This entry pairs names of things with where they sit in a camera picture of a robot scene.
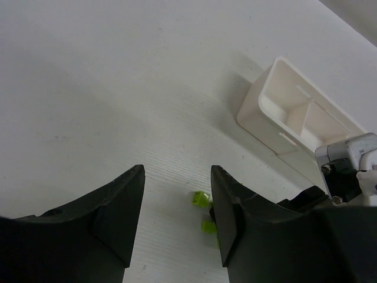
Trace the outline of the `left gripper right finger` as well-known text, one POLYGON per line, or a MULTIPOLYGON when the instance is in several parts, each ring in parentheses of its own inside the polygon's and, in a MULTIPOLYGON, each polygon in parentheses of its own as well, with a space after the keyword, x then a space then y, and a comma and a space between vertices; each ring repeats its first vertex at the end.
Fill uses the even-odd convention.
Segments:
POLYGON ((326 201, 295 212, 211 167, 213 216, 230 282, 375 282, 376 208, 326 201))

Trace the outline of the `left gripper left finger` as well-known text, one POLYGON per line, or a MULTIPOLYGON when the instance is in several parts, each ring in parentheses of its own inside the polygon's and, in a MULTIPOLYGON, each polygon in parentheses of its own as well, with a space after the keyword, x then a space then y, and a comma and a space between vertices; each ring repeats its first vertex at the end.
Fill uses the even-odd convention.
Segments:
POLYGON ((138 164, 40 216, 1 218, 1 281, 122 282, 144 185, 144 166, 138 164))

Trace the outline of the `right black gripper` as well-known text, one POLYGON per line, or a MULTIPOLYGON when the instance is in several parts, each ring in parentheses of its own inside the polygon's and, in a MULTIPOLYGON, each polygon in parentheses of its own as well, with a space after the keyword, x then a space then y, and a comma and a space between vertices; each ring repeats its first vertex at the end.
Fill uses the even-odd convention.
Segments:
POLYGON ((328 199, 329 196, 321 188, 312 186, 300 192, 293 199, 281 200, 277 205, 295 212, 307 212, 328 199))

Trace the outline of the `small green lego piece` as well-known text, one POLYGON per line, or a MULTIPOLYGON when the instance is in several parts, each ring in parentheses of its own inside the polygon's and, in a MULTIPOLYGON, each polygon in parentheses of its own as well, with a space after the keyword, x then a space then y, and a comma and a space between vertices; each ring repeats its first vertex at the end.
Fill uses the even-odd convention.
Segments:
POLYGON ((204 233, 216 234, 217 233, 217 226, 214 222, 202 221, 201 231, 204 232, 204 233))

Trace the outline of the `small green lego cube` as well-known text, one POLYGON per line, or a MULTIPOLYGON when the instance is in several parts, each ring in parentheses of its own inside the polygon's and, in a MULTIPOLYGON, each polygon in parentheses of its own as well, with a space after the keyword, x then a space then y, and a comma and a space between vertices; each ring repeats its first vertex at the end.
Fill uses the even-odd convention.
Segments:
POLYGON ((200 208, 207 208, 211 204, 211 196, 204 191, 195 191, 191 203, 200 208))

